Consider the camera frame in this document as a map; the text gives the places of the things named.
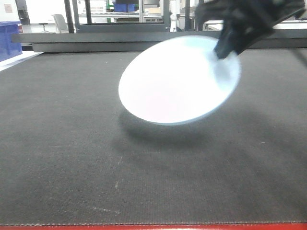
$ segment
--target table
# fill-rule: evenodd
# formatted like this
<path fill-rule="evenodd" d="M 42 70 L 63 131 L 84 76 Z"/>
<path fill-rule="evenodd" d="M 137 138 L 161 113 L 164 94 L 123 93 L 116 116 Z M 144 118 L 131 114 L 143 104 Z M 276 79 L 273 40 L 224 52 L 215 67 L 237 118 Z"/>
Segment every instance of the table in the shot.
<path fill-rule="evenodd" d="M 41 54 L 1 72 L 0 225 L 307 222 L 306 68 L 288 50 L 242 53 L 230 99 L 183 126 L 120 103 L 137 55 Z"/>

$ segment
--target metal pole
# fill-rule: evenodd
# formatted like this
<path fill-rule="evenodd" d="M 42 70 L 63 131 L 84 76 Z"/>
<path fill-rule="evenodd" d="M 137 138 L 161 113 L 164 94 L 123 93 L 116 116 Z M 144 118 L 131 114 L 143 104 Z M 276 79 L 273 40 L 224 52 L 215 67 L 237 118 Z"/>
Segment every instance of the metal pole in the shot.
<path fill-rule="evenodd" d="M 139 22 L 143 23 L 143 0 L 139 0 Z"/>
<path fill-rule="evenodd" d="M 73 9 L 74 17 L 75 17 L 76 30 L 78 30 L 80 27 L 80 22 L 79 22 L 79 12 L 78 12 L 77 0 L 72 0 L 72 9 Z"/>
<path fill-rule="evenodd" d="M 85 2 L 85 12 L 86 12 L 86 19 L 87 19 L 87 23 L 89 25 L 93 24 L 92 23 L 92 14 L 91 14 L 91 4 L 90 4 L 90 0 L 84 0 Z"/>
<path fill-rule="evenodd" d="M 64 0 L 64 4 L 65 4 L 65 11 L 66 11 L 68 31 L 69 31 L 70 34 L 73 34 L 74 30 L 73 30 L 73 22 L 72 22 L 72 16 L 71 16 L 71 3 L 70 3 L 70 0 Z"/>
<path fill-rule="evenodd" d="M 201 5 L 202 3 L 204 3 L 204 1 L 203 1 L 203 0 L 200 0 L 199 3 L 198 3 L 198 5 Z M 201 24 L 201 23 L 197 22 L 197 26 L 198 26 L 198 31 L 202 31 L 203 23 Z"/>
<path fill-rule="evenodd" d="M 191 30 L 191 23 L 190 23 L 190 0 L 186 0 L 186 8 L 184 13 L 184 31 Z"/>

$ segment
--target black mat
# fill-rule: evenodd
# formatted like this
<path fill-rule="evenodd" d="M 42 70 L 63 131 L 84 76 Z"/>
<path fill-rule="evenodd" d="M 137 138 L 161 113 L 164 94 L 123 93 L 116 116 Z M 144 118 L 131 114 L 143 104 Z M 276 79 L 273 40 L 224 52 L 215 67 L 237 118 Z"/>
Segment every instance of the black mat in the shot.
<path fill-rule="evenodd" d="M 136 55 L 0 72 L 2 225 L 307 222 L 307 71 L 289 51 L 244 52 L 233 96 L 170 127 L 119 101 Z"/>

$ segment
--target white wall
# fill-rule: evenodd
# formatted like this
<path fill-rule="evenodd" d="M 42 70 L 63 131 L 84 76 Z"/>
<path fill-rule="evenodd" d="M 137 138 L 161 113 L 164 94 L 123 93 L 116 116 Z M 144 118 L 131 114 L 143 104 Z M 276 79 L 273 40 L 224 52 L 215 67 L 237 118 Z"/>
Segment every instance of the white wall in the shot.
<path fill-rule="evenodd" d="M 12 6 L 12 13 L 6 13 L 4 4 Z M 0 0 L 0 22 L 19 21 L 18 11 L 15 0 Z"/>
<path fill-rule="evenodd" d="M 62 14 L 66 21 L 64 0 L 26 0 L 31 24 L 54 23 L 54 13 Z"/>

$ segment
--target floor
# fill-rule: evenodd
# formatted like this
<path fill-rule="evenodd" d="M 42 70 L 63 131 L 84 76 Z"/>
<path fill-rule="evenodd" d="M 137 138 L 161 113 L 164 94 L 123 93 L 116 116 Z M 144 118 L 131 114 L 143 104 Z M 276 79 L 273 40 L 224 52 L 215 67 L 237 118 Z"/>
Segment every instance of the floor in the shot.
<path fill-rule="evenodd" d="M 22 25 L 24 33 L 44 33 L 43 25 L 39 24 L 29 24 L 29 25 Z M 46 31 L 49 33 L 56 32 L 56 25 L 54 23 L 49 23 L 45 25 Z"/>

